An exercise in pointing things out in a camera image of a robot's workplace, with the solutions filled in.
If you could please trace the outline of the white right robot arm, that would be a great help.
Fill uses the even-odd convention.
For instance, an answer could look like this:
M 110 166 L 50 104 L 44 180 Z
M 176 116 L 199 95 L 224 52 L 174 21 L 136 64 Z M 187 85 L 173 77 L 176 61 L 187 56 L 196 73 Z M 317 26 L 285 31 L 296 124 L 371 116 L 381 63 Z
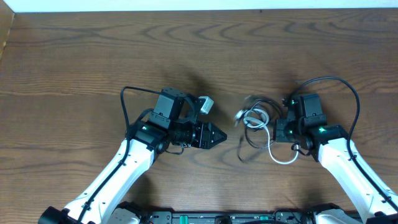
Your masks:
M 317 94 L 283 100 L 287 116 L 276 121 L 273 139 L 291 142 L 303 156 L 312 156 L 340 184 L 363 223 L 397 223 L 397 194 L 362 158 L 339 124 L 329 125 Z

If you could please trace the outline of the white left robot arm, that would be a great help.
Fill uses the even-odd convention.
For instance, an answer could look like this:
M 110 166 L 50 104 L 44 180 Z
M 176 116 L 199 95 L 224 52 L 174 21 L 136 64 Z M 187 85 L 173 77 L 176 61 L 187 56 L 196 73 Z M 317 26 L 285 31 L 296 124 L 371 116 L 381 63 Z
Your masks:
M 227 135 L 211 122 L 198 120 L 214 101 L 173 88 L 158 92 L 154 108 L 126 123 L 125 138 L 109 164 L 90 186 L 63 209 L 49 207 L 39 223 L 107 223 L 133 183 L 170 145 L 211 149 Z

